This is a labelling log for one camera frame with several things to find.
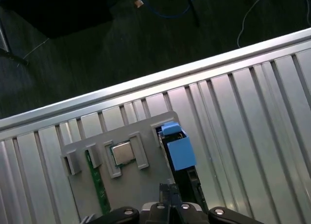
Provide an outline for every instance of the white cable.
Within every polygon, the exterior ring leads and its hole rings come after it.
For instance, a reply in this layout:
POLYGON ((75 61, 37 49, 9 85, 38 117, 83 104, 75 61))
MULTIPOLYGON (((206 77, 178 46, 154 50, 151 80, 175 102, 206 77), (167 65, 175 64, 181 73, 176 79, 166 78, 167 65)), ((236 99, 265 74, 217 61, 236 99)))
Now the white cable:
POLYGON ((308 25, 311 27, 311 23, 310 23, 310 20, 309 20, 309 15, 310 15, 310 4, 309 4, 309 0, 306 0, 307 2, 307 23, 308 25))
POLYGON ((255 7, 255 5, 256 5, 259 1, 261 1, 261 0, 257 0, 257 1, 252 5, 252 7, 250 7, 250 9, 246 12, 246 14, 245 14, 245 16, 244 16, 244 18, 243 18, 242 29, 241 29, 241 31, 240 31, 240 33, 239 33, 238 38, 237 38, 237 45, 238 45, 239 48, 241 48, 241 46, 240 46, 240 37, 241 37, 241 35, 242 35, 243 31, 244 31, 244 24, 245 24, 246 17, 247 17, 247 15, 250 13, 250 11, 255 7))
POLYGON ((42 43, 40 43, 38 46, 36 46, 34 49, 32 49, 30 52, 28 52, 23 59, 26 59, 27 56, 29 56, 31 53, 33 53, 35 50, 37 50, 39 47, 41 47, 43 44, 45 44, 50 38, 47 38, 46 40, 44 40, 42 43))

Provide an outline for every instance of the screw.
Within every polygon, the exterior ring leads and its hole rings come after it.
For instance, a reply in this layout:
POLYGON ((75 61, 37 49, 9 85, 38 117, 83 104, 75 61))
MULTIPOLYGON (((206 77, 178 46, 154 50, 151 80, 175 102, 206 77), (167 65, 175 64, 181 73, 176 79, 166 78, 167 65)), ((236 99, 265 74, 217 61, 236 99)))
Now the screw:
POLYGON ((225 212, 222 209, 216 209, 215 213, 218 215, 223 215, 225 212))
POLYGON ((182 207, 183 209, 188 209, 188 208, 190 208, 190 206, 189 206, 188 204, 182 204, 181 207, 182 207))
POLYGON ((162 205, 162 204, 158 204, 156 207, 157 207, 157 208, 165 208, 165 206, 162 205))
POLYGON ((124 214, 126 214, 126 215, 131 215, 131 214, 133 214, 133 211, 132 211, 131 209, 127 209, 127 210, 124 212, 124 214))

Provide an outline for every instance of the blue plastic part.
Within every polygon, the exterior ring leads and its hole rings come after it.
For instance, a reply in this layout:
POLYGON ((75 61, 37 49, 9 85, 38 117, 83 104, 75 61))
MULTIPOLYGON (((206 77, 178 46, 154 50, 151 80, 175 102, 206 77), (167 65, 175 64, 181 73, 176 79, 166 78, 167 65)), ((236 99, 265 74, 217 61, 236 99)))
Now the blue plastic part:
POLYGON ((176 123, 176 122, 165 123, 164 125, 162 125, 161 129, 162 129, 162 133, 164 136, 174 134, 174 133, 179 133, 182 131, 179 123, 176 123))
POLYGON ((167 144, 175 171, 196 165, 195 155, 189 137, 167 144))

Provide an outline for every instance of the dark carpet floor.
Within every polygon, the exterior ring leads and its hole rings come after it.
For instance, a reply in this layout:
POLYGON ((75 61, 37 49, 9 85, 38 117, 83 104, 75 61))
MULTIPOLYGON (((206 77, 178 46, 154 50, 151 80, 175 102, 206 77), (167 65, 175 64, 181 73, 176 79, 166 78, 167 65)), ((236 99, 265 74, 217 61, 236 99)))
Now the dark carpet floor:
MULTIPOLYGON (((50 39, 25 68, 0 58, 0 119, 147 74, 237 48, 242 19, 256 0, 194 0, 177 19, 156 16, 135 0, 118 0, 114 20, 50 39)), ((166 14, 182 12, 186 0, 148 0, 166 14)), ((262 0, 248 15, 241 45, 247 46, 308 27, 305 0, 262 0)), ((14 12, 1 10, 9 43, 24 56, 46 37, 14 12)))

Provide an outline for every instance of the aluminum profile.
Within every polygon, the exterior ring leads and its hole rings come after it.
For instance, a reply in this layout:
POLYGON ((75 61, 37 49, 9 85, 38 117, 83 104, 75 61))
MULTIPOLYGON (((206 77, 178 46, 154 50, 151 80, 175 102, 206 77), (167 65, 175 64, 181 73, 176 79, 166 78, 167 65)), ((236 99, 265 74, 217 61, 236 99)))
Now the aluminum profile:
POLYGON ((3 222, 79 223, 61 147, 173 110, 210 208, 310 223, 310 38, 304 30, 0 120, 3 222))

